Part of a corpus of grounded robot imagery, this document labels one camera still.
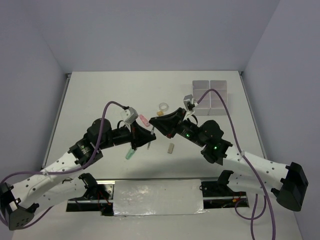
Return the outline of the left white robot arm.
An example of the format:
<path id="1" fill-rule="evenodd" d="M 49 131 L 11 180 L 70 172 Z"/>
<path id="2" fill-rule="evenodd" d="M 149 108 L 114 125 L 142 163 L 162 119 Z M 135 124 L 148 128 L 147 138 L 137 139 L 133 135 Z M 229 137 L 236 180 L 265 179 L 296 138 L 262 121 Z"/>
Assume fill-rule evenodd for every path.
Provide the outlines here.
<path id="1" fill-rule="evenodd" d="M 102 150 L 127 144 L 133 150 L 156 140 L 156 135 L 136 121 L 112 129 L 105 118 L 95 120 L 83 138 L 54 163 L 15 184 L 0 184 L 1 220 L 9 230 L 22 230 L 35 224 L 33 218 L 43 210 L 69 199 L 95 197 L 107 199 L 109 193 L 84 170 L 103 157 Z"/>

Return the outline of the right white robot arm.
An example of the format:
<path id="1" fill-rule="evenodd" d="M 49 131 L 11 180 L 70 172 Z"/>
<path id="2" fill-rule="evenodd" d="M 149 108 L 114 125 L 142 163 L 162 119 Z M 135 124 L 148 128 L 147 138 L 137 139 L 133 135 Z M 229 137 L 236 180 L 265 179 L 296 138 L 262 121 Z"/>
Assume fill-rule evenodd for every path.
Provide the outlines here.
<path id="1" fill-rule="evenodd" d="M 169 139 L 180 135 L 200 146 L 200 153 L 209 163 L 225 167 L 217 184 L 221 195 L 233 191 L 268 195 L 288 210 L 301 211 L 309 182 L 300 164 L 277 163 L 238 150 L 223 139 L 224 132 L 215 120 L 197 126 L 186 114 L 180 107 L 168 115 L 152 117 L 149 123 Z"/>

